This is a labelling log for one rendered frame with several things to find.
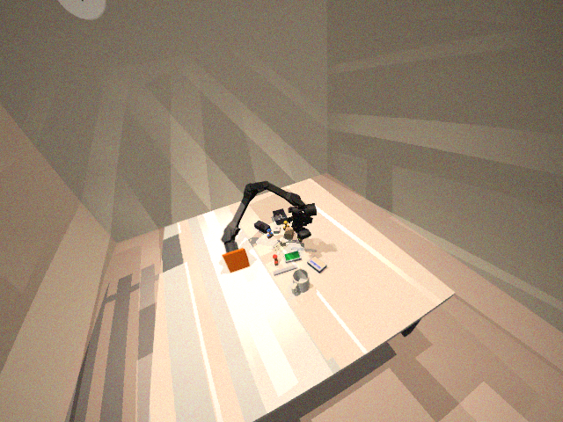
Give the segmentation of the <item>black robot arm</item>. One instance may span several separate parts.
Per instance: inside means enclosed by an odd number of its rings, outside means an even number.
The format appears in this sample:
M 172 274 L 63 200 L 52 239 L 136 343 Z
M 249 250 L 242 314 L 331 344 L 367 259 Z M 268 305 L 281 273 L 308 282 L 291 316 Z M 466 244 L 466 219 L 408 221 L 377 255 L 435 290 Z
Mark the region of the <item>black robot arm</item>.
M 245 186 L 244 197 L 241 200 L 236 213 L 234 214 L 231 222 L 223 230 L 221 241 L 223 242 L 226 254 L 238 250 L 238 244 L 237 242 L 235 242 L 235 239 L 236 235 L 238 235 L 238 232 L 241 230 L 238 227 L 239 223 L 250 201 L 256 196 L 257 193 L 261 193 L 265 190 L 277 194 L 293 206 L 289 207 L 288 211 L 289 213 L 292 213 L 294 220 L 300 220 L 304 218 L 303 222 L 305 227 L 307 226 L 307 224 L 312 224 L 312 216 L 317 215 L 315 203 L 305 204 L 301 200 L 300 195 L 296 193 L 286 192 L 280 187 L 269 183 L 268 181 L 256 182 L 253 184 L 249 183 Z

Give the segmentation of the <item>white mug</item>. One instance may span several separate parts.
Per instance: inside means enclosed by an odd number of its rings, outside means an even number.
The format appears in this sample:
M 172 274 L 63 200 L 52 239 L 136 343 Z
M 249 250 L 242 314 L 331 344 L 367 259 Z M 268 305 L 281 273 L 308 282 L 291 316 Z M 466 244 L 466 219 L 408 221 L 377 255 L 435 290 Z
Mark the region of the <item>white mug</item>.
M 292 274 L 293 286 L 292 294 L 295 295 L 296 292 L 304 293 L 310 288 L 310 274 L 304 269 L 296 269 Z

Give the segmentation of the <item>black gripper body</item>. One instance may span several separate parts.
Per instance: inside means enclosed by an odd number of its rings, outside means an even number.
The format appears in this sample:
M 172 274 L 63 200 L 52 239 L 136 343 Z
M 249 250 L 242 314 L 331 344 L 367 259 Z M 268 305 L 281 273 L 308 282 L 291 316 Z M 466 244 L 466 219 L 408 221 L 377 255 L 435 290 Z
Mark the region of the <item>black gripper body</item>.
M 288 218 L 288 223 L 292 222 L 292 226 L 298 230 L 298 235 L 302 240 L 311 236 L 311 232 L 304 227 L 303 221 L 304 218 L 300 220 L 294 220 L 292 216 Z

